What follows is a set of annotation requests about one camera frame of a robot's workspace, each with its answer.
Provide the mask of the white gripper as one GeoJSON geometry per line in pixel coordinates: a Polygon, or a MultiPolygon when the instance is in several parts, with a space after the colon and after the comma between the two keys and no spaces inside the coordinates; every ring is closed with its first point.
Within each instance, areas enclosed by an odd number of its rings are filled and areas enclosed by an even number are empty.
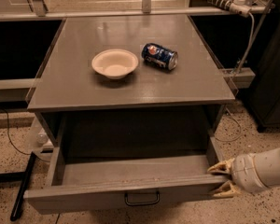
{"type": "MultiPolygon", "coordinates": [[[[243,154],[236,158],[220,161],[207,169],[208,174],[230,175],[233,182],[241,189],[258,193],[268,188],[260,180],[256,165],[254,163],[254,154],[243,154]]],[[[238,187],[232,181],[226,181],[219,188],[212,191],[215,198],[231,198],[241,193],[238,187]]]]}

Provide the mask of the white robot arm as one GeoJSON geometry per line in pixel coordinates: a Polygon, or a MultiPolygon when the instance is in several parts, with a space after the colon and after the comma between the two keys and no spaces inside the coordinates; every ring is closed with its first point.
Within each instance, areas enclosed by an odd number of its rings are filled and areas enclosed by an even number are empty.
{"type": "Polygon", "coordinates": [[[241,190],[258,193],[280,187],[280,148],[261,153],[242,154],[218,162],[207,170],[208,174],[228,175],[230,179],[212,191],[216,198],[238,195],[241,190]]]}

